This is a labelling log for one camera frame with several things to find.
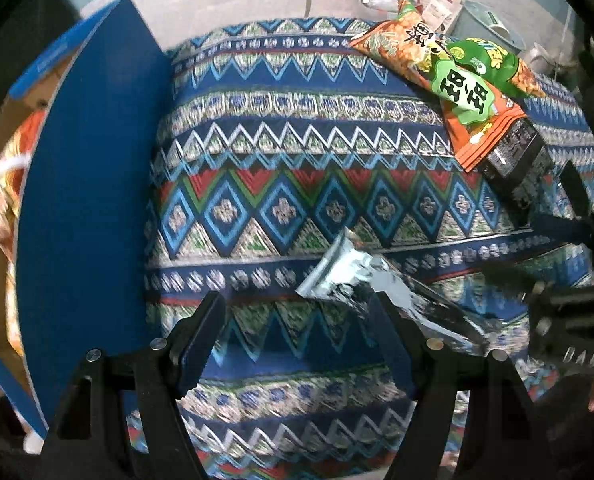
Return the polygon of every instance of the green snack bag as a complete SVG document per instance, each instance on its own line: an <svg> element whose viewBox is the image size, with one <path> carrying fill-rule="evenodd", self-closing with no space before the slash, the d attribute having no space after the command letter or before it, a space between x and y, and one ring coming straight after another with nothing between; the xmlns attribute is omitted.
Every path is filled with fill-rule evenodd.
<svg viewBox="0 0 594 480"><path fill-rule="evenodd" d="M466 38L449 43L446 48L458 65L478 73L508 97L542 95L525 62L492 41Z"/></svg>

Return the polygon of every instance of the patterned fabric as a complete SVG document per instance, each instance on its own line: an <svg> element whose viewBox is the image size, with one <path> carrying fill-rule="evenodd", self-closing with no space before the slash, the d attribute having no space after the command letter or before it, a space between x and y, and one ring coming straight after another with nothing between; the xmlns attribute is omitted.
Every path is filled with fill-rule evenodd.
<svg viewBox="0 0 594 480"><path fill-rule="evenodd" d="M202 380L179 404L209 475L333 478L392 460L411 402L370 328L295 295L343 226L464 307L515 319L490 335L515 357L525 308L487 287L480 263L523 262L559 283L587 275L580 247L515 229L480 174L461 171L432 96L348 48L368 26L247 23L171 54L176 103L152 161L145 288L164 335L209 290L228 298ZM573 97L540 81L548 97L526 112L594 207L592 133ZM542 196L543 210L570 213L554 176ZM143 448L139 428L135 417Z"/></svg>

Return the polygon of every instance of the diamond pattern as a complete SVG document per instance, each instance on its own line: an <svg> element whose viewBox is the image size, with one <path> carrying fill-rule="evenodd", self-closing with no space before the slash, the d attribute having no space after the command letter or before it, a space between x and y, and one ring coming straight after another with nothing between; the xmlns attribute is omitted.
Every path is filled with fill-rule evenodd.
<svg viewBox="0 0 594 480"><path fill-rule="evenodd" d="M186 233L193 224L193 214L181 189L177 189L170 200L161 222L168 251L176 254Z"/></svg>
<svg viewBox="0 0 594 480"><path fill-rule="evenodd" d="M459 226L467 232L470 229L477 206L471 199L468 189L461 182L457 182L452 188L448 200L448 209L453 218L459 223Z"/></svg>
<svg viewBox="0 0 594 480"><path fill-rule="evenodd" d="M295 239L307 216L295 194L293 184L283 176L275 182L259 210L260 221L280 242L282 249Z"/></svg>
<svg viewBox="0 0 594 480"><path fill-rule="evenodd" d="M399 226L402 213L403 207L397 194L380 178L376 182L373 195L368 202L366 215L382 240L391 238Z"/></svg>
<svg viewBox="0 0 594 480"><path fill-rule="evenodd" d="M486 181L484 181L484 184L481 186L479 210L486 219L486 222L488 222L493 229L496 229L497 221L499 220L499 200Z"/></svg>
<svg viewBox="0 0 594 480"><path fill-rule="evenodd" d="M437 198L433 188L425 179L421 181L411 204L411 210L419 226L431 240L434 240L443 216L443 201Z"/></svg>
<svg viewBox="0 0 594 480"><path fill-rule="evenodd" d="M315 219L329 240L333 240L342 227L352 227L357 221L357 209L335 177L328 181L321 194Z"/></svg>
<svg viewBox="0 0 594 480"><path fill-rule="evenodd" d="M248 222L249 214L242 197L228 178L225 178L213 192L212 199L203 212L205 225L216 238L216 246L223 254L230 254Z"/></svg>

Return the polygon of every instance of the snack bag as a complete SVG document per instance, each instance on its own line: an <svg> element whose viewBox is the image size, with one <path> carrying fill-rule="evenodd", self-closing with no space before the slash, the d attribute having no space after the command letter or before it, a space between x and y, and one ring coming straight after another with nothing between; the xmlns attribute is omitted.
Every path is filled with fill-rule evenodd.
<svg viewBox="0 0 594 480"><path fill-rule="evenodd" d="M479 74L508 97L545 96L528 65L492 41L466 38L446 47L459 66Z"/></svg>
<svg viewBox="0 0 594 480"><path fill-rule="evenodd" d="M506 91L514 96L543 93L516 56L480 43L486 42L445 41L429 30L412 2L400 0L395 20L357 35L350 46L442 98L455 158L464 171L481 170L514 222L523 225L552 161L538 132ZM511 128L528 144L514 145L516 135L504 140ZM512 156L500 156L501 146Z"/></svg>
<svg viewBox="0 0 594 480"><path fill-rule="evenodd" d="M6 273L6 330L15 352L24 355L18 321L15 290L13 244L17 218L20 216L20 193L24 175L30 165L31 154L44 120L45 112L31 113L15 131L0 155L0 247L8 258Z"/></svg>
<svg viewBox="0 0 594 480"><path fill-rule="evenodd" d="M455 63L443 38L426 26L409 0L399 1L395 20L378 23L357 35L350 46L441 97L471 135L478 134L492 118L509 109L505 105L494 106L498 98L493 87L476 72ZM454 148L456 152L459 150L459 146Z"/></svg>

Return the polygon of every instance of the zigzag pattern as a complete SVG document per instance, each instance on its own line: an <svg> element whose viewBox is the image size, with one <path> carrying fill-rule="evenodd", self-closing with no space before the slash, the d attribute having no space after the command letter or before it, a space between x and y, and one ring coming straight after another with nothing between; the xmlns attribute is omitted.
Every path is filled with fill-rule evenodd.
<svg viewBox="0 0 594 480"><path fill-rule="evenodd" d="M257 430L248 441L231 430L222 441L207 426L197 428L192 418L184 417L184 421L193 444L199 449L210 452L219 450L236 468L247 468L251 462L272 468L282 460L296 463L305 458L311 462L321 462L333 457L348 462L356 454L366 458L375 456L384 447L396 452L408 428L410 416L411 412L403 418L394 410L387 410L381 422L376 424L370 417L362 415L352 430L335 420L327 433L309 424L301 436L295 435L286 426L280 426L273 438Z"/></svg>
<svg viewBox="0 0 594 480"><path fill-rule="evenodd" d="M311 81L315 75L325 73L330 82L336 82L342 75L354 75L359 82L373 76L377 81L385 84L389 73L371 59L355 54L306 54L296 52L293 54L278 54L264 52L250 54L220 54L221 57L194 64L180 73L173 82L173 95L177 97L184 88L197 89L207 75L213 77L212 81L221 81L231 70L244 80L249 79L257 70L263 70L280 81L290 69L293 73L301 75L305 81Z"/></svg>
<svg viewBox="0 0 594 480"><path fill-rule="evenodd" d="M517 230L480 174L458 171L434 101L349 48L368 26L245 23L173 53L177 104L152 165L145 287L149 320L165 330L209 290L232 298L181 407L210 475L319 480L392 457L408 400L381 373L370 334L355 317L291 299L341 226L488 317L525 308L472 274L485 260L547 251L528 268L556 282L587 275L580 248ZM573 159L594 205L594 140L571 95L540 80L549 97L526 112L557 169ZM543 195L541 208L570 214L556 178ZM496 346L525 350L525 317L489 329ZM389 410L398 418L385 423ZM447 449L458 441L455 431Z"/></svg>
<svg viewBox="0 0 594 480"><path fill-rule="evenodd" d="M562 121L575 124L584 130L588 129L584 113L576 103L564 102L550 96L531 97L525 100L525 111L528 115L535 114L551 121Z"/></svg>

